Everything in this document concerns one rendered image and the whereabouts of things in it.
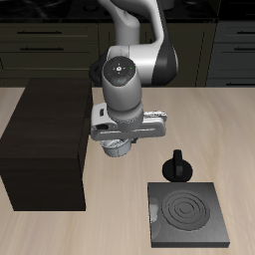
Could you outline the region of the round black knob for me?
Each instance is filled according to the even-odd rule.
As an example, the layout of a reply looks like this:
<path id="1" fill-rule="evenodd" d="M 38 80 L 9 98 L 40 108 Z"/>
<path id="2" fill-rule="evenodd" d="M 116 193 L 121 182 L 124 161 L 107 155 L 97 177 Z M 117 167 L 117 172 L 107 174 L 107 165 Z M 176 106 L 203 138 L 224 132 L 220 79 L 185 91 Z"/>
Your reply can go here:
<path id="1" fill-rule="evenodd" d="M 162 166 L 162 175 L 171 182 L 187 182 L 191 178 L 192 172 L 192 166 L 183 159 L 180 149 L 175 149 L 172 158 Z"/>

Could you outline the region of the white fluted ramekin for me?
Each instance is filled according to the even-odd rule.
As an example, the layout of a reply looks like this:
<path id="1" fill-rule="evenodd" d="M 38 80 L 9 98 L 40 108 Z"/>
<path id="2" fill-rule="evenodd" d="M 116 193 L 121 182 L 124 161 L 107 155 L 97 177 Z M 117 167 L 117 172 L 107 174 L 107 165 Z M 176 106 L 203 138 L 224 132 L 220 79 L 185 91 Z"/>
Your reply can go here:
<path id="1" fill-rule="evenodd" d="M 119 157 L 127 154 L 131 148 L 129 139 L 110 139 L 101 140 L 100 144 L 106 155 L 110 157 Z"/>

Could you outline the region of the dark grey stove plate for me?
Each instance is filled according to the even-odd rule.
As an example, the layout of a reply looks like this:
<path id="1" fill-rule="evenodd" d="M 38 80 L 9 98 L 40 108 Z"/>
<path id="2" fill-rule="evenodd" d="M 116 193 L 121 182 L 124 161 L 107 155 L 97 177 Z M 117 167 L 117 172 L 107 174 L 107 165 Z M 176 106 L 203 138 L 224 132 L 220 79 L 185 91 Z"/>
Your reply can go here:
<path id="1" fill-rule="evenodd" d="M 212 182 L 149 182 L 147 199 L 152 248 L 229 247 Z"/>

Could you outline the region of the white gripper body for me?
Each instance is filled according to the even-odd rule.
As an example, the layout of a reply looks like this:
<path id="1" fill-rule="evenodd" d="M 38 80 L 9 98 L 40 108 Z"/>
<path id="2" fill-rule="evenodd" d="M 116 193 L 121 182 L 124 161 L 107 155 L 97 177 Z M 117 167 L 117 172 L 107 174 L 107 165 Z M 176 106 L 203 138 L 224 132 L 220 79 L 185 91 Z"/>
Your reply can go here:
<path id="1" fill-rule="evenodd" d="M 166 121 L 167 114 L 164 112 L 145 112 L 140 127 L 131 131 L 121 131 L 108 114 L 97 113 L 92 117 L 91 137 L 93 140 L 109 140 L 164 136 Z"/>

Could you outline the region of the dark olive kitchen cupboard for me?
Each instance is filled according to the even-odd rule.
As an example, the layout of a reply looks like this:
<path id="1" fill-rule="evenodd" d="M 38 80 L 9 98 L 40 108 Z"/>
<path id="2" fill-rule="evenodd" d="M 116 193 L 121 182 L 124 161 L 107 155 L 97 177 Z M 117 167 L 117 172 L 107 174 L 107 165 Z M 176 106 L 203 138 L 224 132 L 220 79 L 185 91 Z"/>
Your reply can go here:
<path id="1" fill-rule="evenodd" d="M 171 87 L 205 85 L 216 25 L 169 23 L 178 57 Z M 91 64 L 116 43 L 112 23 L 0 24 L 0 87 L 24 87 L 31 78 L 86 78 Z"/>

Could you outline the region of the dark grey kitchen cupboard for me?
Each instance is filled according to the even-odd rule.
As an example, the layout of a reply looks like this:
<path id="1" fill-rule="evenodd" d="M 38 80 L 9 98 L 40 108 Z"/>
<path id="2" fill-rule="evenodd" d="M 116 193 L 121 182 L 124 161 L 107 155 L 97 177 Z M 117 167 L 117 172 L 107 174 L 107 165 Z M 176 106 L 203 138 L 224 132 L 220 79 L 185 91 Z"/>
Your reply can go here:
<path id="1" fill-rule="evenodd" d="M 217 24 L 206 86 L 255 88 L 255 21 Z"/>

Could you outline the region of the dark wooden cabinet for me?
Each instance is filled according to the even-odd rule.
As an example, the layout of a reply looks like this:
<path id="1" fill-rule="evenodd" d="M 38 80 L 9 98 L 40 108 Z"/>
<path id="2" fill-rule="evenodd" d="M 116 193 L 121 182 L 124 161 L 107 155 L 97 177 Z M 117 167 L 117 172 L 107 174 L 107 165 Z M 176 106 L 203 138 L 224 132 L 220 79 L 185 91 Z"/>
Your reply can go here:
<path id="1" fill-rule="evenodd" d="M 15 211 L 84 211 L 91 81 L 32 79 L 0 138 L 0 177 Z"/>

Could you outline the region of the black kitchen countertop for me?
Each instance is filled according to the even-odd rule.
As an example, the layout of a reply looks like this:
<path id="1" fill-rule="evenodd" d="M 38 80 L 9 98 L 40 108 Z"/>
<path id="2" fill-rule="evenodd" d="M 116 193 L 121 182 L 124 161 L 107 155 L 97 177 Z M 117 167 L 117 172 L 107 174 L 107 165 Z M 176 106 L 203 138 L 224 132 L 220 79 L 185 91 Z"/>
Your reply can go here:
<path id="1" fill-rule="evenodd" d="M 255 21 L 255 0 L 174 0 L 167 23 Z M 98 0 L 0 0 L 0 23 L 113 23 Z"/>

